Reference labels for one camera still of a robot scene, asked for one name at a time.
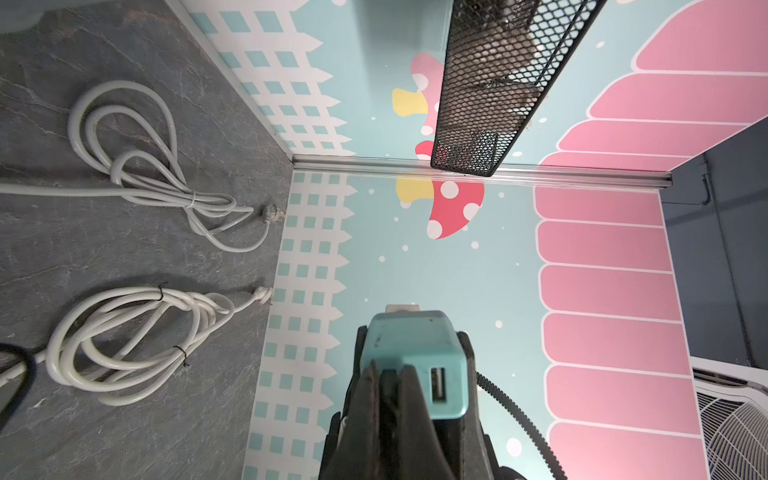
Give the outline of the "teal USB charger adapter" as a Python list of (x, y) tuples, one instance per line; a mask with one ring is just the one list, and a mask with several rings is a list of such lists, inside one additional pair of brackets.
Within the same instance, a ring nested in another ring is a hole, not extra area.
[(468, 360), (458, 333), (439, 310), (390, 304), (368, 325), (357, 364), (379, 374), (412, 366), (433, 420), (453, 420), (469, 408)]

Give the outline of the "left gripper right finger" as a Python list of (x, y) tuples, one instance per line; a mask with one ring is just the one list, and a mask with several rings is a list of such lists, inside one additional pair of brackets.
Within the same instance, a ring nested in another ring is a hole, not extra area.
[(416, 369), (399, 374), (397, 400), (397, 477), (471, 479), (474, 405), (457, 419), (432, 420)]

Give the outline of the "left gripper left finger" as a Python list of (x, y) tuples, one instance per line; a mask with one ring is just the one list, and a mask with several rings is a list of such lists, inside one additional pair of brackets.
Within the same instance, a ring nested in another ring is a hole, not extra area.
[(377, 479), (380, 465), (380, 382), (374, 362), (354, 382), (346, 405), (346, 423), (341, 421), (327, 436), (319, 479)]

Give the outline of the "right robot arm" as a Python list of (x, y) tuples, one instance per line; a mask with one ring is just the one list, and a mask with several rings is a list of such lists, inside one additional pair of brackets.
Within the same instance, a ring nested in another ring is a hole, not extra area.
[(550, 475), (566, 474), (522, 409), (475, 369), (468, 335), (440, 311), (382, 313), (357, 330), (353, 374), (324, 443), (322, 479), (517, 479), (498, 464), (477, 392), (525, 431)]

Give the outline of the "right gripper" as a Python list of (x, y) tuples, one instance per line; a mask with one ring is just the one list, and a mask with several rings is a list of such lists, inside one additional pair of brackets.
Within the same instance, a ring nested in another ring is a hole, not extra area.
[(469, 407), (452, 420), (429, 418), (415, 370), (376, 372), (358, 366), (344, 406), (333, 415), (326, 435), (320, 479), (494, 479), (478, 413), (474, 351), (457, 334), (468, 364)]

